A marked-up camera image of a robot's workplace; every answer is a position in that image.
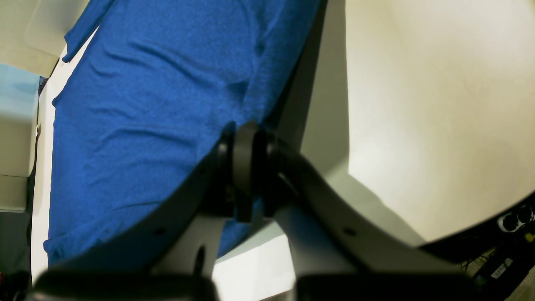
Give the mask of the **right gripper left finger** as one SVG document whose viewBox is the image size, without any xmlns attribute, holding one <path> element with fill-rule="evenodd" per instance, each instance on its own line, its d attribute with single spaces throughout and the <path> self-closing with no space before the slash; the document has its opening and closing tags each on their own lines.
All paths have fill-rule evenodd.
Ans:
<svg viewBox="0 0 535 301">
<path fill-rule="evenodd" d="M 211 280 L 233 217 L 232 147 L 224 130 L 209 154 L 153 213 L 103 245 L 48 269 L 28 301 L 217 301 Z"/>
</svg>

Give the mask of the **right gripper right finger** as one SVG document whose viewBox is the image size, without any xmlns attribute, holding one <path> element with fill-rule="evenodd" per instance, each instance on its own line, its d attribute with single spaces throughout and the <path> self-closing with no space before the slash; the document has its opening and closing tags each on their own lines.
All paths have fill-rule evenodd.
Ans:
<svg viewBox="0 0 535 301">
<path fill-rule="evenodd" d="M 477 301 L 460 269 L 375 227 L 275 132 L 254 126 L 252 186 L 286 234 L 295 301 Z"/>
</svg>

